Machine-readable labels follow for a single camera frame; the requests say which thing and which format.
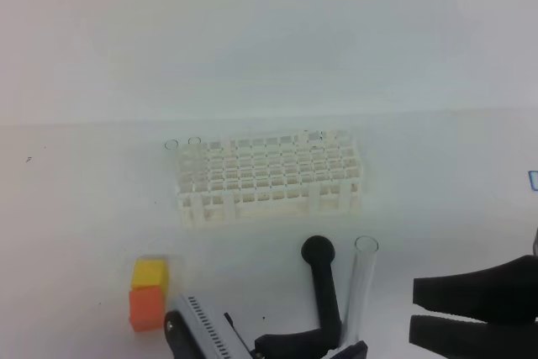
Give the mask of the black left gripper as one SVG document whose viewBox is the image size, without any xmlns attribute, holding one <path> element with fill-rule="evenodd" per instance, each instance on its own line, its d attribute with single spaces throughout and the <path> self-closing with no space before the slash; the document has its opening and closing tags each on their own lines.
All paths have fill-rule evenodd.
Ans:
<svg viewBox="0 0 538 359">
<path fill-rule="evenodd" d="M 200 359 L 200 347 L 179 311 L 166 313 L 164 332 L 174 359 Z M 339 344 L 338 334 L 321 329 L 286 335 L 266 334 L 255 340 L 254 357 L 318 359 L 336 349 Z"/>
</svg>

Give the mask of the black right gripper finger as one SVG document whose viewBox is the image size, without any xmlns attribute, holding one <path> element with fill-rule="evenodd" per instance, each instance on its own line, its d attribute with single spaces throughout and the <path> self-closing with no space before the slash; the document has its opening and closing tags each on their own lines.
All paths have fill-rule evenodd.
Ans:
<svg viewBox="0 0 538 359">
<path fill-rule="evenodd" d="M 537 257 L 459 275 L 414 279 L 413 303 L 436 313 L 483 322 L 537 319 Z"/>
<path fill-rule="evenodd" d="M 414 315 L 409 342 L 444 358 L 536 358 L 537 324 L 495 325 Z"/>
</svg>

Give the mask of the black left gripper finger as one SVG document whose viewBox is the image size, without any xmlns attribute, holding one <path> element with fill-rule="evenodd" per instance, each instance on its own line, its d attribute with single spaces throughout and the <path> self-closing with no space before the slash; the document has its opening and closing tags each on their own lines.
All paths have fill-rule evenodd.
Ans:
<svg viewBox="0 0 538 359">
<path fill-rule="evenodd" d="M 358 341 L 354 345 L 347 346 L 344 350 L 339 351 L 331 359 L 366 359 L 368 346 L 364 341 Z"/>
</svg>

